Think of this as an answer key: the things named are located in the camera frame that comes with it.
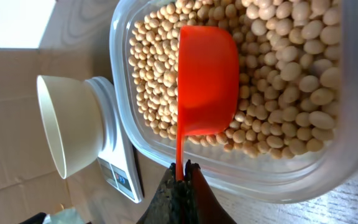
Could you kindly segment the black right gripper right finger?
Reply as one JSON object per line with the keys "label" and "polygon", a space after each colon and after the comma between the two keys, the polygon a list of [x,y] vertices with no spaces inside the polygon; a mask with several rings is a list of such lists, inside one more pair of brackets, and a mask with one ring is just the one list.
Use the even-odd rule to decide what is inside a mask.
{"label": "black right gripper right finger", "polygon": [[192,190],[193,211],[202,224],[236,224],[223,209],[201,172],[199,164],[188,160],[185,164],[185,180]]}

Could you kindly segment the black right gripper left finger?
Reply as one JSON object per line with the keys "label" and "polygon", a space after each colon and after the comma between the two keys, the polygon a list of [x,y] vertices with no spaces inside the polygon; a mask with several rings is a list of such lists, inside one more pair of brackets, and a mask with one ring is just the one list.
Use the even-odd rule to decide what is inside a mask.
{"label": "black right gripper left finger", "polygon": [[174,224],[183,221],[175,180],[176,164],[165,171],[147,210],[137,224]]}

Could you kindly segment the red plastic measuring scoop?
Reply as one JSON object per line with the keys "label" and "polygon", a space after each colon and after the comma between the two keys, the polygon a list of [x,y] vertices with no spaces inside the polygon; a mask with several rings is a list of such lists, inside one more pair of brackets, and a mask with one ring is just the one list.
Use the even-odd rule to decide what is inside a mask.
{"label": "red plastic measuring scoop", "polygon": [[183,180],[185,136],[217,134],[232,121],[239,94],[239,54],[231,34],[184,26],[178,54],[176,180]]}

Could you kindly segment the pile of dried soybeans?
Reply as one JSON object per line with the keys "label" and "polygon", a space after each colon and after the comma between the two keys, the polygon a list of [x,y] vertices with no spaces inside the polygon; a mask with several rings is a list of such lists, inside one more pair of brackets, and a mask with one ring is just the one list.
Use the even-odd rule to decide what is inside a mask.
{"label": "pile of dried soybeans", "polygon": [[220,133],[193,144],[291,159],[332,140],[339,107],[340,8],[332,0],[175,1],[136,21],[128,62],[146,126],[177,136],[184,26],[228,31],[239,51],[239,101]]}

